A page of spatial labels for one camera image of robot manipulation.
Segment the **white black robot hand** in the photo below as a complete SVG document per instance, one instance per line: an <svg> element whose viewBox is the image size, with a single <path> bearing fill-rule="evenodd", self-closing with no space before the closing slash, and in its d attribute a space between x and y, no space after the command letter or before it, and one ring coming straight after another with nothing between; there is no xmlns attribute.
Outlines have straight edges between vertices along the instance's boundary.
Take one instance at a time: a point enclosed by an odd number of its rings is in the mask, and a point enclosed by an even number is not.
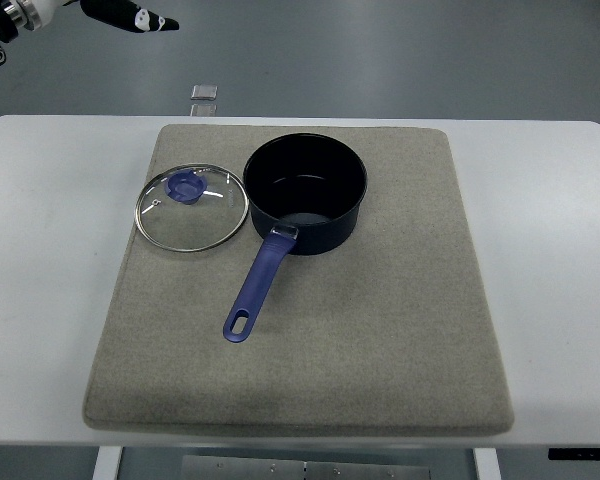
<svg viewBox="0 0 600 480"><path fill-rule="evenodd" d="M20 9L35 30L48 25L56 10L77 4L89 18L131 33L177 31L179 23L128 0L19 1Z"/></svg>

